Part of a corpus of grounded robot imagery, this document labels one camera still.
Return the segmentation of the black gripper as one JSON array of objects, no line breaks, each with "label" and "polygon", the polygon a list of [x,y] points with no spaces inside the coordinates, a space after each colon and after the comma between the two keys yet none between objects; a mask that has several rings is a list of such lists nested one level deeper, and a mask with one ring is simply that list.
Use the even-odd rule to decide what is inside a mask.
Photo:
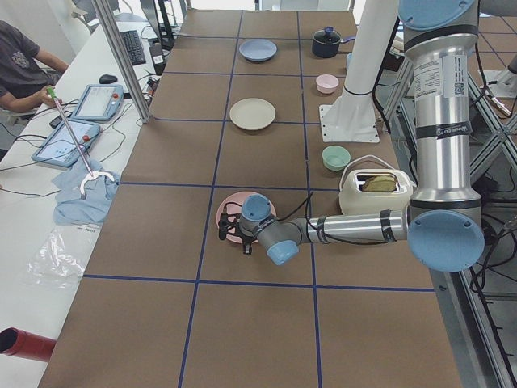
[{"label": "black gripper", "polygon": [[252,244],[257,242],[257,238],[254,235],[243,234],[241,236],[243,254],[250,255],[252,253]]}]

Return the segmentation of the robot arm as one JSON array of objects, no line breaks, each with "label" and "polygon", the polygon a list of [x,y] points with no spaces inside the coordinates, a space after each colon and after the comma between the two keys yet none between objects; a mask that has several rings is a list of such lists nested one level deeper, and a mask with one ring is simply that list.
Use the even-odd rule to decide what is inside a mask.
[{"label": "robot arm", "polygon": [[359,23],[341,96],[323,108],[327,141],[373,138],[376,77],[398,25],[413,66],[418,182],[409,197],[366,192],[382,170],[347,167],[339,184],[342,212],[281,221],[262,195],[248,196],[236,231],[258,241],[275,264],[289,261],[303,243],[372,245],[406,240],[427,267],[459,272],[484,249],[481,198],[469,177],[467,62],[477,42],[474,1],[368,1]]}]

